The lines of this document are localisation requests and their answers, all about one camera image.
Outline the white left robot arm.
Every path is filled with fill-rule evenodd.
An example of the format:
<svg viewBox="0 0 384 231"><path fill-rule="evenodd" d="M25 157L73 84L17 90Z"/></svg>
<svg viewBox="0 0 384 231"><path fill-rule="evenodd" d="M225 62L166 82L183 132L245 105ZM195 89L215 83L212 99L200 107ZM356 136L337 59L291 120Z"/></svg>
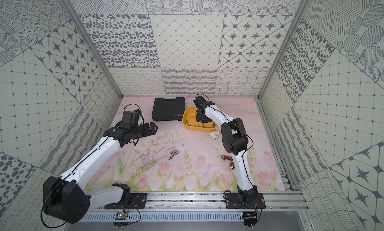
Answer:
<svg viewBox="0 0 384 231"><path fill-rule="evenodd" d="M87 194L85 188L103 164L128 143L137 144L140 138L155 135L155 123L140 126L120 124L104 132L100 141L73 167L59 177L49 177L43 184L43 206L40 215L57 218L64 224L75 224L89 211L97 208L126 210L132 206L131 188L114 183L111 188Z"/></svg>

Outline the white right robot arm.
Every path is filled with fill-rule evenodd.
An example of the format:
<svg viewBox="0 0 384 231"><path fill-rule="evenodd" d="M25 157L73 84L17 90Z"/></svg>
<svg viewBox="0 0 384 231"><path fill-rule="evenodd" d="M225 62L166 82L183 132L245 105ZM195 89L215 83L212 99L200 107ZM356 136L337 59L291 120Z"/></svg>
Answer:
<svg viewBox="0 0 384 231"><path fill-rule="evenodd" d="M243 203L255 200L259 192L251 176L247 157L248 143L251 139L242 119L226 115L211 101L196 104L196 108L198 122L213 121L221 128L223 146L235 164L239 199Z"/></svg>

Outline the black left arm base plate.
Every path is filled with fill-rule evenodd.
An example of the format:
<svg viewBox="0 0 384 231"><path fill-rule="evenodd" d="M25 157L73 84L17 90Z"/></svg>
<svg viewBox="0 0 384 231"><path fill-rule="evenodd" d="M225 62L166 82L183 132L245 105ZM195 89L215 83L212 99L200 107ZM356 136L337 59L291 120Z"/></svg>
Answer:
<svg viewBox="0 0 384 231"><path fill-rule="evenodd" d="M121 199L112 204L105 205L104 208L106 210L113 210L113 209L128 209L128 208L135 208L135 209L144 209L146 202L147 202L147 193L131 193L131 188L128 185L125 184L118 184L114 183L112 184L113 187L119 187L123 194L121 196Z"/></svg>

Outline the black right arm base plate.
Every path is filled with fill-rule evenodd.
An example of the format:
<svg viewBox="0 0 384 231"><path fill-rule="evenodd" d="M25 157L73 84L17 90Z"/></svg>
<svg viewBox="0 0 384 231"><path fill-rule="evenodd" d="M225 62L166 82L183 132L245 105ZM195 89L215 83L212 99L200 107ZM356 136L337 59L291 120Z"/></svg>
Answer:
<svg viewBox="0 0 384 231"><path fill-rule="evenodd" d="M248 191L242 191L238 187L237 193L224 191L223 198L227 209L265 209L264 195L260 193L256 186Z"/></svg>

